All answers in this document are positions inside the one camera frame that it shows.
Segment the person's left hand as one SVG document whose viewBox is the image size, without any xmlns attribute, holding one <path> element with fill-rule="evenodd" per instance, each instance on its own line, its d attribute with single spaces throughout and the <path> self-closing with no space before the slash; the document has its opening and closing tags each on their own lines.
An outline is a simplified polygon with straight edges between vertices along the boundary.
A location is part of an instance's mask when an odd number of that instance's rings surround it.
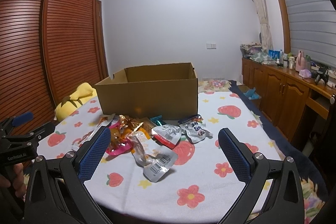
<svg viewBox="0 0 336 224">
<path fill-rule="evenodd" d="M 18 198 L 23 198 L 26 194 L 26 185 L 24 183 L 24 174 L 23 174 L 23 164 L 19 163 L 13 166 L 13 171 L 15 173 L 14 178 L 12 181 L 9 181 L 5 177 L 1 175 L 1 188 L 8 188 L 13 186 L 15 189 L 15 195 Z"/>
</svg>

